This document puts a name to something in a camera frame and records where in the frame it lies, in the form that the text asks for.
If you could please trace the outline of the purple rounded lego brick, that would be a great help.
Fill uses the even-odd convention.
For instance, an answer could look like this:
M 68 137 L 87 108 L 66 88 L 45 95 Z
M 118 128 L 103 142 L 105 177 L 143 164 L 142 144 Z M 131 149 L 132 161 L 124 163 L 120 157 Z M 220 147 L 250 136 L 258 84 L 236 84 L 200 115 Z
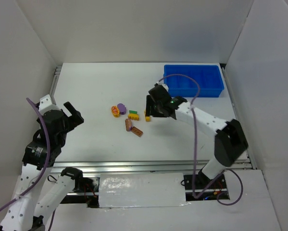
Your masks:
M 118 108 L 121 115 L 126 114 L 126 106 L 123 103 L 117 104 L 117 108 Z

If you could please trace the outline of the brown purple butterfly lego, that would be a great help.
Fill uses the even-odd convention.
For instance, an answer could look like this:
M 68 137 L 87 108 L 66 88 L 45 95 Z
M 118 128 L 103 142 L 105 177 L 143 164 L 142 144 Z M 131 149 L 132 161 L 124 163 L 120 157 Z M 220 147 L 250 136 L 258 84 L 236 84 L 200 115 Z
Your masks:
M 129 118 L 125 119 L 125 128 L 126 128 L 126 131 L 131 131 L 132 130 L 132 121 L 131 121 L 131 119 L 129 119 Z

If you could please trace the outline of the yellow butterfly lego brick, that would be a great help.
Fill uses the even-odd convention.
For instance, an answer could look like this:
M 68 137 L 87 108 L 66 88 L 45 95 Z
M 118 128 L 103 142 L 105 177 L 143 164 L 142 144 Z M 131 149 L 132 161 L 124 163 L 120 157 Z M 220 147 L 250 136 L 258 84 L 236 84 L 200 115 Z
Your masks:
M 119 111 L 119 108 L 117 106 L 112 106 L 111 107 L 111 112 L 112 112 L 112 115 L 114 117 L 119 117 L 120 116 L 120 111 Z

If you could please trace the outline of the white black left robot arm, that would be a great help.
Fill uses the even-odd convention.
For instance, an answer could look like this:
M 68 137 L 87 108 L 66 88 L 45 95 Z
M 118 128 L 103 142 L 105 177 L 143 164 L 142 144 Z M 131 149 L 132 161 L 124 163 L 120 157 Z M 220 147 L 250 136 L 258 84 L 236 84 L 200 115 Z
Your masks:
M 0 208 L 6 210 L 0 222 L 0 231 L 44 231 L 52 223 L 55 211 L 64 197 L 77 190 L 83 181 L 83 172 L 66 167 L 52 188 L 40 197 L 47 176 L 66 143 L 67 133 L 84 123 L 81 113 L 70 102 L 64 107 L 67 115 L 55 100 L 46 95 L 38 103 L 27 100 L 40 125 L 32 141 L 26 146 L 22 159 L 22 173 L 15 188 L 13 199 Z

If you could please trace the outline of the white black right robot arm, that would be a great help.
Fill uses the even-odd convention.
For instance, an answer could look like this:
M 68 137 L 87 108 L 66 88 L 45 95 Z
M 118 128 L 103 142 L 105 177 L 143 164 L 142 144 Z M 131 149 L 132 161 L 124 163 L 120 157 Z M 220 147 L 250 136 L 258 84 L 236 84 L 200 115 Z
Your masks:
M 194 107 L 187 99 L 171 97 L 165 85 L 155 84 L 146 97 L 146 115 L 171 117 L 185 122 L 214 141 L 212 159 L 199 171 L 195 181 L 208 184 L 248 149 L 249 144 L 239 121 L 226 121 Z

